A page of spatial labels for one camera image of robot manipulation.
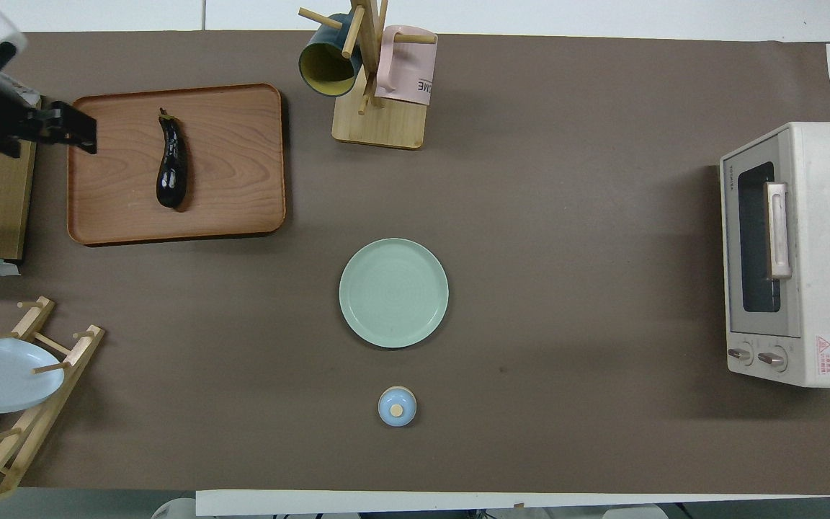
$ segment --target toaster oven handle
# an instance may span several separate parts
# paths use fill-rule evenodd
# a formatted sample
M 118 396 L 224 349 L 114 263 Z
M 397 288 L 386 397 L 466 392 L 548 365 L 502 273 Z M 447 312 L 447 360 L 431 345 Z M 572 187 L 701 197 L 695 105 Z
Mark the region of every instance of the toaster oven handle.
M 787 183 L 764 182 L 764 223 L 767 227 L 767 279 L 790 279 L 787 243 Z

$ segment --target green plate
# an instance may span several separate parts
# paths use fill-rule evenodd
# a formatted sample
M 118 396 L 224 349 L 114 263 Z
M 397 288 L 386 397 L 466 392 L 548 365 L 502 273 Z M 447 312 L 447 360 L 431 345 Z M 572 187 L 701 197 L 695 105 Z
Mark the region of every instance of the green plate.
M 406 239 L 363 247 L 339 283 L 345 321 L 360 338 L 383 348 L 403 348 L 431 335 L 447 312 L 448 296 L 441 262 Z

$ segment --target dark green mug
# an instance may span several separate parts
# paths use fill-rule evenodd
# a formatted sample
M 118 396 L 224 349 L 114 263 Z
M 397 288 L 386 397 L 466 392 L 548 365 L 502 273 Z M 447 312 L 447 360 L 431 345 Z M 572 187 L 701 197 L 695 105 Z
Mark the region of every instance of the dark green mug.
M 348 38 L 352 14 L 333 14 L 330 19 L 339 21 L 341 29 L 322 25 L 300 53 L 300 75 L 316 92 L 329 97 L 344 95 L 354 86 L 360 72 L 360 47 L 354 46 L 350 59 L 342 56 L 342 47 Z

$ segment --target wooden dish rack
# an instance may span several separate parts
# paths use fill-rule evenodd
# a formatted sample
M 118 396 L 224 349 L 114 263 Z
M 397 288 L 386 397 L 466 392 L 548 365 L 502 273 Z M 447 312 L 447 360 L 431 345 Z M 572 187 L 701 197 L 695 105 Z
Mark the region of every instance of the wooden dish rack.
M 55 365 L 47 365 L 35 369 L 35 372 L 63 369 L 63 384 L 42 403 L 21 411 L 17 420 L 7 430 L 0 432 L 0 499 L 9 496 L 19 486 L 22 477 L 43 445 L 50 427 L 56 421 L 63 404 L 69 398 L 70 392 L 79 381 L 82 371 L 85 371 L 92 354 L 104 336 L 104 329 L 91 325 L 83 332 L 74 333 L 76 344 L 67 348 L 40 333 L 44 322 L 53 311 L 55 302 L 48 298 L 37 298 L 36 301 L 20 302 L 20 309 L 27 309 L 27 313 L 9 333 L 0 334 L 0 339 L 13 337 L 26 342 L 39 342 L 48 351 L 63 360 Z

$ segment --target toaster oven door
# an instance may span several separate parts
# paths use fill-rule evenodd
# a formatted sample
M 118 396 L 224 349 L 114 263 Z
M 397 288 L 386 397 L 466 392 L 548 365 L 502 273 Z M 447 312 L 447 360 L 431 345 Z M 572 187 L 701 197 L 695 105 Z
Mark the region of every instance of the toaster oven door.
M 781 132 L 723 161 L 732 332 L 800 336 L 790 144 Z

